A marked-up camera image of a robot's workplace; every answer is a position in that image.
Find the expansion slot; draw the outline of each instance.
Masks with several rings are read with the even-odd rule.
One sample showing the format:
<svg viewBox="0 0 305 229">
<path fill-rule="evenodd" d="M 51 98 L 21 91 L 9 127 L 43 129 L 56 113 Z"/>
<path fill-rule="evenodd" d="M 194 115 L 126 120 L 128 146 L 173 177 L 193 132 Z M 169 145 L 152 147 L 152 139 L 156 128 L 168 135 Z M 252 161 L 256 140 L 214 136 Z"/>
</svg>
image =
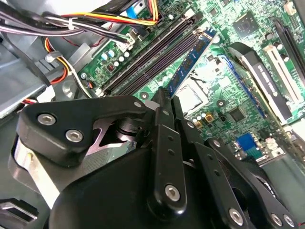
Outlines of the expansion slot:
<svg viewBox="0 0 305 229">
<path fill-rule="evenodd" d="M 281 80 L 282 86 L 286 88 L 288 96 L 295 104 L 303 102 L 304 99 L 301 95 L 301 90 L 293 80 L 277 48 L 273 45 L 268 45 L 263 48 L 263 51 L 265 52 L 273 70 Z"/>
<path fill-rule="evenodd" d="M 289 28 L 287 26 L 283 26 L 280 20 L 273 19 L 273 22 L 275 24 L 276 32 L 280 37 L 292 63 L 294 64 L 295 70 L 305 86 L 305 62 L 293 39 L 293 36 Z"/>
<path fill-rule="evenodd" d="M 222 57 L 228 67 L 231 69 L 231 71 L 233 72 L 234 76 L 236 77 L 236 79 L 238 80 L 238 82 L 240 83 L 240 85 L 242 86 L 242 88 L 244 89 L 244 91 L 246 92 L 246 94 L 248 95 L 248 97 L 250 98 L 251 102 L 254 104 L 254 106 L 257 108 L 259 114 L 263 117 L 266 118 L 266 115 L 263 112 L 263 109 L 260 107 L 260 105 L 258 104 L 258 102 L 256 101 L 256 99 L 253 97 L 253 95 L 251 94 L 251 92 L 249 91 L 248 87 L 244 84 L 241 76 L 237 73 L 236 69 L 234 68 L 234 66 L 232 65 L 231 61 L 225 56 L 225 55 L 220 55 L 220 57 Z"/>
<path fill-rule="evenodd" d="M 146 48 L 141 53 L 138 54 L 138 58 L 133 61 L 133 63 L 125 69 L 123 72 L 115 74 L 106 84 L 102 87 L 103 92 L 111 94 L 112 91 L 120 86 L 126 80 L 136 73 L 143 66 L 147 66 L 147 62 L 156 55 L 160 54 L 169 45 L 175 43 L 177 40 L 183 36 L 189 28 L 194 27 L 194 25 L 203 17 L 202 13 L 199 12 L 189 19 L 179 19 L 174 23 L 168 30 L 161 33 L 154 41 L 150 44 L 149 48 Z"/>
<path fill-rule="evenodd" d="M 190 50 L 198 40 L 198 37 L 192 33 L 184 37 L 177 44 L 173 45 L 170 50 L 161 55 L 156 61 L 153 62 L 147 69 L 142 71 L 132 81 L 125 85 L 117 95 L 133 94 L 140 90 L 147 83 L 150 82 L 156 75 L 165 70 L 170 64 L 178 60 L 184 53 Z"/>
<path fill-rule="evenodd" d="M 230 45 L 229 51 L 251 73 L 251 76 L 259 85 L 274 114 L 282 124 L 285 124 L 286 120 L 292 117 L 292 114 L 286 104 L 286 99 L 281 95 L 256 51 L 240 42 L 235 42 Z"/>
<path fill-rule="evenodd" d="M 167 85 L 170 96 L 173 97 L 178 91 L 181 84 L 187 79 L 189 73 L 195 67 L 196 63 L 203 53 L 210 47 L 217 32 L 211 28 L 207 28 L 199 37 L 195 46 L 189 51 L 178 70 L 171 78 Z"/>
</svg>

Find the black wire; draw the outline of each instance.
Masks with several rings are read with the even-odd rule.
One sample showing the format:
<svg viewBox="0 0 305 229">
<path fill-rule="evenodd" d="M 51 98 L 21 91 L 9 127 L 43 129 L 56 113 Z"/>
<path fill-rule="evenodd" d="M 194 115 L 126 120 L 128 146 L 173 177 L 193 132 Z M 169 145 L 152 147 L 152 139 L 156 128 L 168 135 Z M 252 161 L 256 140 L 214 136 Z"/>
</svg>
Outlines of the black wire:
<svg viewBox="0 0 305 229">
<path fill-rule="evenodd" d="M 16 45 L 14 45 L 9 37 L 7 36 L 7 33 L 2 32 L 3 38 L 13 47 L 16 55 L 22 59 L 25 64 L 27 65 L 28 69 L 36 76 L 38 77 L 47 87 L 51 86 L 50 81 L 48 78 L 43 74 L 43 72 L 36 66 L 34 61 L 28 57 L 22 50 L 20 50 Z"/>
</svg>

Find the cable clip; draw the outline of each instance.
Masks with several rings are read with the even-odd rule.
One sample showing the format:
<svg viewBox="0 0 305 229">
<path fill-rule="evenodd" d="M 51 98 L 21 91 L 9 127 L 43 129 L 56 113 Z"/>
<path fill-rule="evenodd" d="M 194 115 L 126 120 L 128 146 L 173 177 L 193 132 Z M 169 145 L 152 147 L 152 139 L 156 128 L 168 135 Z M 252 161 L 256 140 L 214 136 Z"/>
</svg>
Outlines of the cable clip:
<svg viewBox="0 0 305 229">
<path fill-rule="evenodd" d="M 77 18 L 69 18 L 69 24 L 68 24 L 68 29 L 69 30 L 74 30 L 76 27 L 73 25 L 73 19 Z"/>
</svg>

